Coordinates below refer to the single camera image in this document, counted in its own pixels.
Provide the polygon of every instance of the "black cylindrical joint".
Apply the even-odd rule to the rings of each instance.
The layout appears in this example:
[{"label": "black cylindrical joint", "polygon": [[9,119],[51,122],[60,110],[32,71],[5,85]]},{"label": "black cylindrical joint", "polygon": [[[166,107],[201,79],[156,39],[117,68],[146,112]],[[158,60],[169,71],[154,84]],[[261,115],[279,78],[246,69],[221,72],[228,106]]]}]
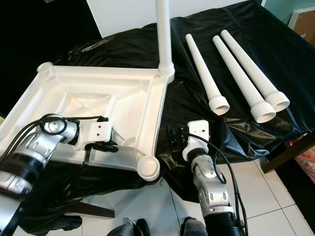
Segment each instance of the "black cylindrical joint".
[{"label": "black cylindrical joint", "polygon": [[40,161],[22,153],[13,153],[0,166],[1,171],[17,175],[30,184],[35,182],[43,168]]},{"label": "black cylindrical joint", "polygon": [[207,215],[205,224],[208,235],[242,236],[241,222],[233,212],[220,212]]},{"label": "black cylindrical joint", "polygon": [[187,160],[189,163],[191,163],[193,159],[201,155],[207,155],[206,150],[202,147],[195,148],[187,154]]}]

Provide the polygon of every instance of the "brown table leg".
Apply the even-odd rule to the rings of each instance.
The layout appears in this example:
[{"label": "brown table leg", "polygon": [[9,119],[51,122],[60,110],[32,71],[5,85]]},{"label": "brown table leg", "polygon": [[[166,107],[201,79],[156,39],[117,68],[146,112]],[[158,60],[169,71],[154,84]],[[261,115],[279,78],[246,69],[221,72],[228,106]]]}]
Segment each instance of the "brown table leg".
[{"label": "brown table leg", "polygon": [[73,204],[68,209],[67,212],[115,218],[115,211],[114,210],[102,208],[102,207],[99,207],[99,206],[93,206],[93,205],[90,205],[90,204],[87,204],[87,203],[76,203],[76,204]]},{"label": "brown table leg", "polygon": [[309,148],[315,145],[315,132],[308,133],[302,139],[298,140],[292,146],[288,147],[280,155],[272,159],[267,164],[261,166],[261,169],[264,173],[268,173],[278,166],[282,165],[286,161],[302,154]]}]

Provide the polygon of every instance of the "white plastic pipe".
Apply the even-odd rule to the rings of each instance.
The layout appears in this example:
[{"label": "white plastic pipe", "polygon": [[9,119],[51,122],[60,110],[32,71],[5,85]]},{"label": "white plastic pipe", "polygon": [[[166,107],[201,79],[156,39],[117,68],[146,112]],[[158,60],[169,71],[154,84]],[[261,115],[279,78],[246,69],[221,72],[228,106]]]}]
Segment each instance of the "white plastic pipe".
[{"label": "white plastic pipe", "polygon": [[256,122],[264,123],[270,121],[276,115],[273,107],[268,102],[264,101],[258,90],[251,83],[248,76],[242,70],[241,66],[237,63],[236,59],[230,53],[220,37],[217,35],[214,36],[213,42],[251,107],[251,114]]},{"label": "white plastic pipe", "polygon": [[158,72],[161,76],[169,76],[174,73],[174,64],[172,63],[168,0],[156,0],[156,9],[159,54]]},{"label": "white plastic pipe", "polygon": [[209,107],[218,116],[223,115],[228,111],[230,105],[228,104],[226,98],[221,95],[191,34],[186,35],[186,41],[188,43],[193,61],[196,64],[202,84],[206,90],[209,99]]},{"label": "white plastic pipe", "polygon": [[270,103],[276,112],[282,111],[290,104],[289,99],[270,82],[267,76],[259,69],[243,48],[235,41],[227,30],[221,32],[229,48],[234,53],[240,64],[246,70],[258,90],[264,96],[265,101]]}]

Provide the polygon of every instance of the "black tablecloth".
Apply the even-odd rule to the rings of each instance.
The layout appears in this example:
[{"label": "black tablecloth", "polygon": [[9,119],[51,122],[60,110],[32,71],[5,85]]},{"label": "black tablecloth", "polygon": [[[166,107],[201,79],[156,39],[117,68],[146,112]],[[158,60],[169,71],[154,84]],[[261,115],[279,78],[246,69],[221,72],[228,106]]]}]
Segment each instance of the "black tablecloth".
[{"label": "black tablecloth", "polygon": [[[258,124],[233,77],[216,50],[212,38],[227,29],[270,81],[290,99],[289,108],[271,121]],[[185,35],[191,33],[230,110],[218,117],[191,58]],[[179,132],[191,120],[209,122],[211,141],[231,162],[265,156],[284,141],[315,129],[315,50],[304,39],[254,1],[203,11],[171,20],[175,80],[167,88],[156,157],[161,176],[184,199],[197,200],[187,163],[167,134],[171,126],[179,146]],[[132,29],[89,42],[58,58],[55,64],[157,68],[156,24]],[[150,184],[137,173],[50,162],[27,199],[20,226],[32,234],[45,234],[67,207],[82,197]]]}]

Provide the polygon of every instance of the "white wall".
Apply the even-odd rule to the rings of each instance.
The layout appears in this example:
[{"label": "white wall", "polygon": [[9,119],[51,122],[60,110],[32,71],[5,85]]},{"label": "white wall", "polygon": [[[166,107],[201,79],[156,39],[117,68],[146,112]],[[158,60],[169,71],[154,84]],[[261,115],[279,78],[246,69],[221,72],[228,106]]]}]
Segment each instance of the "white wall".
[{"label": "white wall", "polygon": [[[244,0],[169,0],[171,18]],[[87,0],[102,37],[156,22],[155,0]]]}]

